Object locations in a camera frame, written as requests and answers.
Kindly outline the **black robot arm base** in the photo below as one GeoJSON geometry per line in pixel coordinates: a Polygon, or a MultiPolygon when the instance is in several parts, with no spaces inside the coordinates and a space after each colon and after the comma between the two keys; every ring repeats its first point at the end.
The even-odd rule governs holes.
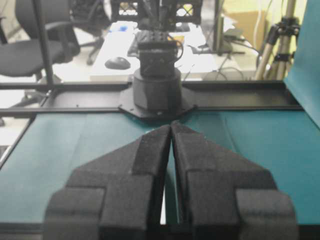
{"type": "Polygon", "coordinates": [[[173,120],[192,111],[195,93],[182,86],[182,73],[175,66],[184,45],[169,34],[177,23],[136,23],[147,36],[137,42],[139,68],[129,76],[131,86],[120,93],[119,109],[145,120],[173,120]]]}

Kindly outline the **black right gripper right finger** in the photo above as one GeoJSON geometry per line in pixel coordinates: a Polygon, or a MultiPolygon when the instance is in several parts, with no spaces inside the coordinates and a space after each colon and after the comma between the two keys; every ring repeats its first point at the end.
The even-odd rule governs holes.
{"type": "Polygon", "coordinates": [[[197,240],[297,240],[291,198],[271,172],[208,140],[171,124],[182,218],[197,240]]]}

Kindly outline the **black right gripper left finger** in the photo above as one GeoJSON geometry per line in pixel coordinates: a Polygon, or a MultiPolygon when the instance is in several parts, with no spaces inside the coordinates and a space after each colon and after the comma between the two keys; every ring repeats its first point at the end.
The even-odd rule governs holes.
{"type": "Polygon", "coordinates": [[[145,240],[161,219],[171,128],[163,125],[77,168],[47,205],[46,240],[145,240]]]}

